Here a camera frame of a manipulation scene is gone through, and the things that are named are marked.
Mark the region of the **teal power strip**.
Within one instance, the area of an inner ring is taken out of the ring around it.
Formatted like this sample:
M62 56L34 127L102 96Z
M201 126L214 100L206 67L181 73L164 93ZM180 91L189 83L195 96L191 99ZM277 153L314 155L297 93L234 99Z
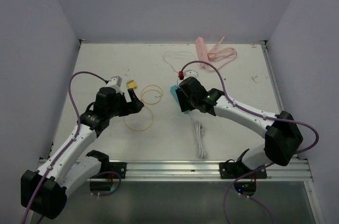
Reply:
M177 96L176 96L176 92L175 92L175 90L176 90L177 88L180 88L180 87L177 86L177 85L171 86L171 88L170 88L170 93L171 93L171 95L174 97L174 99L175 99L175 101L177 102L177 104L179 105L178 100L177 100Z

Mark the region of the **yellow plug adapter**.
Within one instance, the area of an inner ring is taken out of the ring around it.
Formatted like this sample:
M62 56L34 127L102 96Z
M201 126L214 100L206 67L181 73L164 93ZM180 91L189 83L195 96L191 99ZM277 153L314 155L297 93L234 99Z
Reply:
M137 89L138 85L134 80L127 81L126 83L128 89Z

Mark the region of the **yellow plug with cable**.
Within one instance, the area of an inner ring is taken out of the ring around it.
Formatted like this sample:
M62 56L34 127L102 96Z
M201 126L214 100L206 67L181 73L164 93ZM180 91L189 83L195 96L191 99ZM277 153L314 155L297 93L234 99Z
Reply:
M140 100L144 104L141 112L124 118L124 125L131 131L142 132L150 129L155 121L152 107L163 98L164 92L158 85L147 85L140 92Z

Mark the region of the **pink power strip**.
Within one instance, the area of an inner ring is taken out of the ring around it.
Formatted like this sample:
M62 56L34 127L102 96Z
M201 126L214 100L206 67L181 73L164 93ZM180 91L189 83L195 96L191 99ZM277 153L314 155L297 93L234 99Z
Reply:
M221 70L227 64L233 62L237 58L238 53L232 47L220 48L224 38L225 36L208 51L204 39L198 37L195 41L195 47L199 60L209 64L217 63L217 70Z

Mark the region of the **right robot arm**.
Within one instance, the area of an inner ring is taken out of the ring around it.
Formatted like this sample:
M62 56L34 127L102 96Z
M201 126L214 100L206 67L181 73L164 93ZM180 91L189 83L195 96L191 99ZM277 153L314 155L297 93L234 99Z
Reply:
M223 91L207 91L194 77L182 81L175 90L182 112L199 110L214 117L232 120L257 133L264 139L261 145L246 149L238 159L226 166L240 177L249 177L255 169L274 163L287 166L303 141L290 113L280 114L260 111L250 106L243 110L237 102L227 98Z

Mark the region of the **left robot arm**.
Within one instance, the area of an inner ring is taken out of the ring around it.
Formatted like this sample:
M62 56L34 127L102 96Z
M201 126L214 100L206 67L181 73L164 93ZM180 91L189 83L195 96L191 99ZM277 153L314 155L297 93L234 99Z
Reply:
M141 111L144 104L129 89L130 102L111 87L102 87L96 99L79 117L78 124L64 144L36 171L27 170L21 177L21 204L49 219L56 218L67 199L87 179L120 174L110 171L108 155L92 150L78 162L80 155L109 126L113 117L125 117Z

